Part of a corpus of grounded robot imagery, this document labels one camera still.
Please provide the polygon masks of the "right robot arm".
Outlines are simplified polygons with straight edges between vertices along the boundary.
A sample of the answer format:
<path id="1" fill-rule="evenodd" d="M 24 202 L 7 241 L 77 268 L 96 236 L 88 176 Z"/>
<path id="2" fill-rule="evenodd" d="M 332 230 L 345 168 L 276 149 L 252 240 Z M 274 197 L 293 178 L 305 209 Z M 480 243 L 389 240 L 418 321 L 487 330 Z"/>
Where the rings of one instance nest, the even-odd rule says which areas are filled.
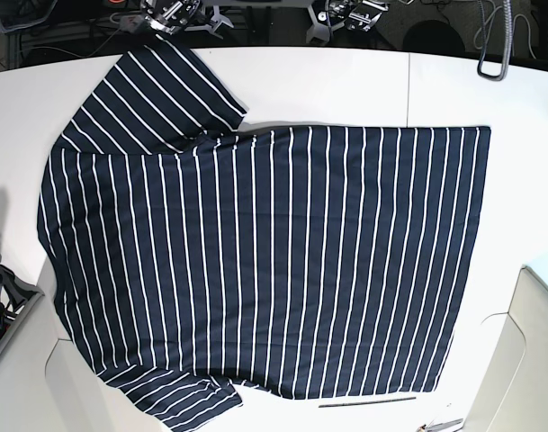
<path id="1" fill-rule="evenodd" d="M 132 22 L 133 33 L 208 32 L 221 38 L 221 27 L 234 28 L 217 5 L 206 6 L 200 0 L 146 0 L 139 2 L 139 9 L 140 14 Z"/>

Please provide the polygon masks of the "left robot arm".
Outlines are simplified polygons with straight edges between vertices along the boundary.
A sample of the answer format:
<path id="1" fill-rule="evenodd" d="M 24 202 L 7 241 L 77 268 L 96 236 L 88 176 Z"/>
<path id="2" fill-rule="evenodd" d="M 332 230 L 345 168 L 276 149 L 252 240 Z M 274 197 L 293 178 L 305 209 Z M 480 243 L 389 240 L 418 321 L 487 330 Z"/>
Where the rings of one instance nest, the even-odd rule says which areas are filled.
<path id="1" fill-rule="evenodd" d="M 390 7 L 391 1 L 313 1 L 307 8 L 311 26 L 306 31 L 306 43 L 326 45 L 340 29 L 368 32 Z"/>

